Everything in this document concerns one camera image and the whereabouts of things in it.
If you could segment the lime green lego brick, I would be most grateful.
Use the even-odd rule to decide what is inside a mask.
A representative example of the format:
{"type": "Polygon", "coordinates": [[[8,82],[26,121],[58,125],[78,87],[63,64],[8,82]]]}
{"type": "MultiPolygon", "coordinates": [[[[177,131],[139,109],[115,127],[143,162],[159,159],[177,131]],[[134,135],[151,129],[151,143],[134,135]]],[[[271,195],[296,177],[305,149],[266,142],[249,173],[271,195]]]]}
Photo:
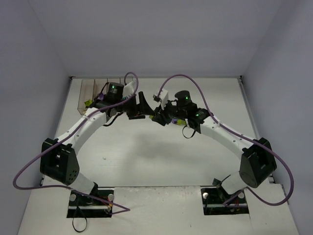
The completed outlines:
{"type": "Polygon", "coordinates": [[[177,120],[177,125],[186,125],[184,120],[177,120]]]}

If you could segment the green printed lego brick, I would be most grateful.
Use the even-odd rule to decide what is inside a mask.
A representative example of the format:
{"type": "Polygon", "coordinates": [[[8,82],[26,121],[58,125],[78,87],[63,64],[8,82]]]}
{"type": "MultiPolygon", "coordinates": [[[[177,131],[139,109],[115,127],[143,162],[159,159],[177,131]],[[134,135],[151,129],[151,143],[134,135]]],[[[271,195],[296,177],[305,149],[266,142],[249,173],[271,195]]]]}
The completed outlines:
{"type": "Polygon", "coordinates": [[[93,103],[93,101],[91,99],[85,101],[84,102],[85,108],[88,108],[92,103],[93,103]]]}

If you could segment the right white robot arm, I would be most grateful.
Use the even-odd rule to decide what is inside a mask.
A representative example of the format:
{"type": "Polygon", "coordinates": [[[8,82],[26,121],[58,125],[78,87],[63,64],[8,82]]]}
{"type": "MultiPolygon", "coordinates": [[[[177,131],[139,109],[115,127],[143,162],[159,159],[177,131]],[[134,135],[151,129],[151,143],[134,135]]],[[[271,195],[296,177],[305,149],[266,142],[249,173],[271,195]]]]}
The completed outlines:
{"type": "Polygon", "coordinates": [[[257,188],[277,169],[274,156],[264,149],[271,148],[268,140],[261,138],[251,143],[243,135],[229,133],[213,120],[206,109],[192,102],[188,91],[177,92],[173,101],[169,100],[165,89],[155,92],[153,98],[160,103],[155,109],[153,121],[164,126],[173,118],[184,120],[188,127],[214,139],[239,158],[239,170],[220,182],[227,194],[234,194],[246,187],[257,188]]]}

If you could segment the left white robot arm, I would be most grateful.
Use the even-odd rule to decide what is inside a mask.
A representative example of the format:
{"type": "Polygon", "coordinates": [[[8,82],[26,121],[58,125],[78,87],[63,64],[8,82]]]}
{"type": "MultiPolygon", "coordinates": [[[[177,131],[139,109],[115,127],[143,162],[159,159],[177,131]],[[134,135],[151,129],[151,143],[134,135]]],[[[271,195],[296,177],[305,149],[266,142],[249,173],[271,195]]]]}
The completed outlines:
{"type": "Polygon", "coordinates": [[[136,81],[127,85],[115,82],[107,85],[108,92],[99,94],[78,122],[58,138],[46,139],[42,145],[40,172],[72,190],[92,196],[97,195],[98,184],[80,172],[77,154],[81,147],[117,114],[126,113],[130,119],[136,119],[154,113],[143,93],[139,93],[140,102],[136,102],[136,81]]]}

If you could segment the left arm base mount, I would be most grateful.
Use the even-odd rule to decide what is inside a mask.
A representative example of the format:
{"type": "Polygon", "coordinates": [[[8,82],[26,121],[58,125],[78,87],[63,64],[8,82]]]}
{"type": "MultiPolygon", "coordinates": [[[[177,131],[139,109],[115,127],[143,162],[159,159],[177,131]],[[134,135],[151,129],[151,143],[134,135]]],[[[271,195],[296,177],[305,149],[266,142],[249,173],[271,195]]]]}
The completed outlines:
{"type": "Polygon", "coordinates": [[[113,205],[70,192],[67,218],[111,218],[113,205]]]}

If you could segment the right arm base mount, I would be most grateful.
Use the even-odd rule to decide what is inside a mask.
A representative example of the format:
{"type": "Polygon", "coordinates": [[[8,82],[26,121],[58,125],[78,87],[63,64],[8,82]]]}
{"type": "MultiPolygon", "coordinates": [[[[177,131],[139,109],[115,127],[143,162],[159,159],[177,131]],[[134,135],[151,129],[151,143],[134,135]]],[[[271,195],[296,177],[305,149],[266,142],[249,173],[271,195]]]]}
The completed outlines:
{"type": "Polygon", "coordinates": [[[212,186],[201,187],[201,201],[206,216],[249,214],[244,191],[227,194],[217,179],[212,186]]]}

